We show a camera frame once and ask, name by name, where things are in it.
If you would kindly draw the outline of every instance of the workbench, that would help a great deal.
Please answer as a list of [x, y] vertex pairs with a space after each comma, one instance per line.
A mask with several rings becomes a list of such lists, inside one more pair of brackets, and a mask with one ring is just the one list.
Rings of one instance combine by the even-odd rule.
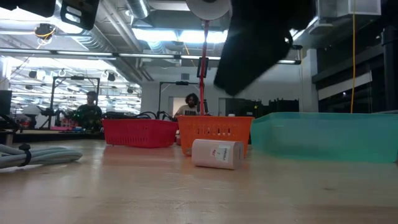
[[34, 143], [84, 156], [0, 170], [0, 223], [394, 223], [395, 164], [296, 161], [250, 150], [243, 168], [192, 166], [178, 146]]

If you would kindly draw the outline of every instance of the table surface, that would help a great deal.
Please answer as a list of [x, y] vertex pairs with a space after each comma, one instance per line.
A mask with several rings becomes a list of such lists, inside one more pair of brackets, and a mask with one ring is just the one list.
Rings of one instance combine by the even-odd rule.
[[0, 223], [398, 223], [395, 164], [295, 161], [249, 151], [240, 170], [192, 166], [178, 146], [35, 143], [84, 156], [0, 170]]

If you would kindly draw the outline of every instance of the red pole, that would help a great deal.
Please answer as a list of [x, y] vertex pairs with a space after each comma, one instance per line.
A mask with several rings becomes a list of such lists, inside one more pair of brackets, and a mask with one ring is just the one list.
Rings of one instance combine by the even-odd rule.
[[200, 65], [200, 115], [205, 115], [205, 64], [206, 64], [206, 51], [207, 51], [207, 34], [209, 33], [209, 21], [205, 21], [205, 41], [201, 52], [201, 65]]

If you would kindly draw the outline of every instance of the teal plastic bin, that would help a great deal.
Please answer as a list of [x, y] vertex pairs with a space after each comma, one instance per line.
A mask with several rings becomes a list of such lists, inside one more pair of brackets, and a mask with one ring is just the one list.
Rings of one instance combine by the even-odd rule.
[[251, 126], [254, 150], [289, 159], [394, 162], [398, 115], [272, 113]]

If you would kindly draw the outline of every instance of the gray cable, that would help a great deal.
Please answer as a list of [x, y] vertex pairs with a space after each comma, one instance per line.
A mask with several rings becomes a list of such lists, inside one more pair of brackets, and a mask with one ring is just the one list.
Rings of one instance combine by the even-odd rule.
[[[50, 147], [46, 149], [29, 150], [32, 154], [29, 165], [47, 165], [79, 160], [83, 154], [81, 152], [67, 149], [64, 147]], [[21, 165], [26, 158], [23, 150], [14, 149], [0, 144], [0, 169]]]

